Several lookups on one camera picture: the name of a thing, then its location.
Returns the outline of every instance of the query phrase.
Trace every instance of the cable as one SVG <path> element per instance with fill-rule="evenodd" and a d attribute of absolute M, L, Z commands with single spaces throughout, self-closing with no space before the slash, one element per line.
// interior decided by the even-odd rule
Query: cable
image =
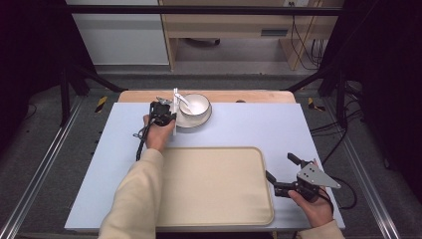
<path fill-rule="evenodd" d="M 290 4 L 290 6 L 291 6 L 291 7 L 295 7 L 295 3 Z M 315 16 L 313 16 L 313 17 L 311 18 L 311 22 L 310 22 L 310 24 L 308 25 L 307 33 L 306 33 L 306 35 L 305 35 L 305 39 L 307 38 L 307 35 L 310 33 L 310 30 L 311 30 L 311 25 L 312 25 L 312 22 L 314 21 L 314 18 L 315 18 Z M 315 69 L 312 69 L 312 68 L 307 68 L 307 67 L 305 66 L 305 64 L 302 62 L 302 59 L 301 59 L 301 57 L 300 57 L 300 55 L 299 55 L 298 51 L 296 50 L 296 47 L 295 47 L 295 45 L 294 45 L 294 43 L 293 43 L 293 31 L 294 31 L 294 30 L 295 30 L 296 34 L 298 35 L 300 42 L 302 43 L 302 47 L 303 47 L 303 49 L 304 49 L 305 53 L 307 54 L 308 59 L 310 59 L 311 63 L 312 63 L 314 66 L 316 66 L 316 68 L 315 68 Z M 307 51 L 307 47 L 305 46 L 305 42 L 302 40 L 301 34 L 299 34 L 298 28 L 296 27 L 295 15 L 292 15 L 291 44 L 292 44 L 292 48 L 293 48 L 293 50 L 295 51 L 296 55 L 298 56 L 299 61 L 301 62 L 301 65 L 302 65 L 305 69 L 307 69 L 307 70 L 318 70 L 318 65 L 315 63 L 315 61 L 313 61 L 313 58 L 311 58 L 311 57 L 310 57 L 310 54 L 309 54 L 309 53 L 308 53 L 308 51 Z"/>
<path fill-rule="evenodd" d="M 326 193 L 326 191 L 322 188 L 320 188 L 319 190 L 323 191 L 325 193 L 326 197 L 321 195 L 320 193 L 317 193 L 316 195 L 318 197 L 322 198 L 323 200 L 325 200 L 326 202 L 328 202 L 329 207 L 331 207 L 331 213 L 334 214 L 334 205 L 332 204 L 331 198 L 329 197 L 328 193 Z"/>
<path fill-rule="evenodd" d="M 302 67 L 304 67 L 304 68 L 305 68 L 305 69 L 307 69 L 307 70 L 317 70 L 317 68 L 315 68 L 315 69 L 313 69 L 313 68 L 307 68 L 307 67 L 305 66 L 305 64 L 302 62 L 302 59 L 301 59 L 301 57 L 299 56 L 298 51 L 296 51 L 295 45 L 294 45 L 294 43 L 293 43 L 293 30 L 294 30 L 294 29 L 296 29 L 295 15 L 293 15 L 293 16 L 292 16 L 292 18 L 293 18 L 293 21 L 292 21 L 292 31 L 291 31 L 291 44 L 292 44 L 292 48 L 293 48 L 293 50 L 295 51 L 296 55 L 298 56 L 299 62 L 301 62 Z"/>
<path fill-rule="evenodd" d="M 355 111 L 355 112 L 351 113 L 350 115 L 348 115 L 346 118 L 347 118 L 347 119 L 349 119 L 349 118 L 351 118 L 351 117 L 353 117 L 353 116 L 357 115 L 357 114 L 358 114 L 358 113 L 360 113 L 360 112 L 362 112 L 362 110 L 357 110 L 357 111 Z M 333 127 L 337 126 L 337 125 L 338 125 L 338 121 L 335 121 L 335 122 L 332 122 L 332 123 L 329 123 L 329 124 L 326 124 L 326 125 L 323 125 L 323 126 L 319 126 L 319 127 L 316 127 L 316 128 L 310 129 L 310 132 L 311 132 L 311 133 L 315 133 L 315 132 L 327 131 L 327 130 L 329 130 L 329 129 L 331 129 L 331 128 L 333 128 Z"/>
<path fill-rule="evenodd" d="M 329 132 L 329 133 L 324 133 L 324 134 L 313 134 L 313 136 L 330 136 L 330 135 L 338 134 L 340 132 L 344 132 L 344 130 L 335 131 L 335 132 Z"/>
<path fill-rule="evenodd" d="M 152 118 L 152 103 L 149 107 L 149 118 L 148 118 L 148 124 L 143 128 L 142 130 L 142 136 L 140 137 L 140 143 L 139 147 L 137 148 L 136 152 L 136 161 L 139 161 L 140 154 L 142 153 L 143 145 L 145 144 L 146 138 L 148 137 L 149 128 L 154 123 L 155 119 Z"/>
<path fill-rule="evenodd" d="M 338 146 L 344 140 L 346 134 L 347 134 L 347 127 L 344 129 L 344 134 L 341 136 L 340 140 L 337 142 L 337 144 L 334 146 L 334 148 L 329 152 L 329 154 L 322 161 L 322 165 L 324 165 L 328 161 L 328 159 L 332 156 L 332 154 L 335 152 L 335 150 L 338 148 Z"/>
<path fill-rule="evenodd" d="M 31 118 L 35 114 L 35 112 L 37 111 L 37 109 L 38 109 L 34 104 L 29 104 L 29 106 L 34 107 L 34 111 L 31 112 L 27 117 L 25 117 L 24 120 L 27 120 L 27 119 Z"/>
<path fill-rule="evenodd" d="M 349 210 L 349 209 L 354 208 L 356 206 L 356 204 L 357 204 L 357 193 L 353 189 L 353 187 L 350 186 L 350 184 L 348 184 L 346 181 L 344 181 L 341 178 L 334 177 L 334 176 L 331 176 L 331 178 L 334 179 L 334 180 L 336 180 L 336 181 L 340 181 L 340 182 L 344 183 L 348 188 L 350 188 L 350 191 L 353 194 L 353 202 L 351 203 L 351 205 L 349 205 L 349 206 L 341 206 L 338 209 Z"/>
<path fill-rule="evenodd" d="M 295 231 L 294 233 L 293 233 L 293 237 L 292 237 L 292 239 L 296 239 L 296 237 L 298 236 L 298 231 Z"/>

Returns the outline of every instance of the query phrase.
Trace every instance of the person's hand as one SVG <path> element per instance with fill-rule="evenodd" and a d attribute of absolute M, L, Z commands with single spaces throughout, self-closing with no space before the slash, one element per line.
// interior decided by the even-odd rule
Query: person's hand
<path fill-rule="evenodd" d="M 143 123 L 148 124 L 149 116 L 143 116 Z M 160 152 L 164 151 L 168 136 L 173 132 L 176 125 L 176 120 L 172 120 L 166 126 L 158 126 L 155 123 L 149 128 L 149 133 L 145 141 L 147 148 L 154 148 Z"/>
<path fill-rule="evenodd" d="M 302 208 L 312 228 L 320 227 L 333 220 L 331 206 L 323 198 L 318 197 L 315 202 L 306 201 L 298 192 L 290 190 L 289 196 Z M 329 198 L 324 190 L 319 194 Z"/>

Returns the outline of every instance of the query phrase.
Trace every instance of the beige sleeve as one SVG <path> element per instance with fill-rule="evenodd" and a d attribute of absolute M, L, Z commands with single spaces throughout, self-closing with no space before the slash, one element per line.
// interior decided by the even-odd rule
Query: beige sleeve
<path fill-rule="evenodd" d="M 149 148 L 133 164 L 115 192 L 100 238 L 155 238 L 163 160 L 158 150 Z"/>
<path fill-rule="evenodd" d="M 321 227 L 300 231 L 297 238 L 302 239 L 319 239 L 319 238 L 330 238 L 330 239 L 343 239 L 343 235 L 337 226 L 337 222 L 332 220 Z"/>

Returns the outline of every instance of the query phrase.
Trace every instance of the wooden table edge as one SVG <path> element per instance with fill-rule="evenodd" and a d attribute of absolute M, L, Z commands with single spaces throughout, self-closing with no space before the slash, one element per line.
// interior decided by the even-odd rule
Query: wooden table edge
<path fill-rule="evenodd" d="M 181 95 L 201 94 L 208 98 L 211 103 L 287 103 L 294 104 L 295 96 L 287 91 L 267 90 L 239 90 L 239 91 L 202 91 L 202 90 L 178 90 Z M 141 90 L 125 91 L 120 94 L 118 103 L 150 103 L 156 101 L 156 97 L 173 99 L 173 90 Z"/>

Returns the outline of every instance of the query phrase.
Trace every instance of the white cabinet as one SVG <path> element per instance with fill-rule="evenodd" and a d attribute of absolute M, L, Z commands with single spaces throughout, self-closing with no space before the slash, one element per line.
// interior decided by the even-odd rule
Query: white cabinet
<path fill-rule="evenodd" d="M 69 5 L 157 5 L 156 0 L 67 0 Z M 74 14 L 94 65 L 168 65 L 159 14 Z"/>

